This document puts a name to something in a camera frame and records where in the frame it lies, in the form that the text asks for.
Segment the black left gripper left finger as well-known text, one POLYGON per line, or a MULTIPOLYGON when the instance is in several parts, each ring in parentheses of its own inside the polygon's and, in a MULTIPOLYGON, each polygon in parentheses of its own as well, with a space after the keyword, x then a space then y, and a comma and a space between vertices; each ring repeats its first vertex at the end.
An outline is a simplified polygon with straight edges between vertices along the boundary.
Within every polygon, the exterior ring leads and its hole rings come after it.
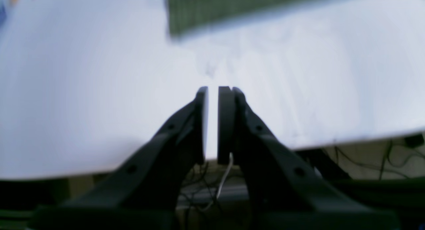
POLYGON ((175 230, 183 180, 205 160, 208 88, 94 189, 33 215, 35 230, 175 230))

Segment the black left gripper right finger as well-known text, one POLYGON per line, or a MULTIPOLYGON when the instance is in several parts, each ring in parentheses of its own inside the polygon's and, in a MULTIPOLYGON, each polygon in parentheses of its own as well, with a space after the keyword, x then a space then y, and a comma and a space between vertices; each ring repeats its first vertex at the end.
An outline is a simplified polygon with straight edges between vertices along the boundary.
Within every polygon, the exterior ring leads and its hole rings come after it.
POLYGON ((398 230, 392 212, 347 197, 276 139, 239 88, 218 89, 218 162, 243 172, 251 230, 398 230))

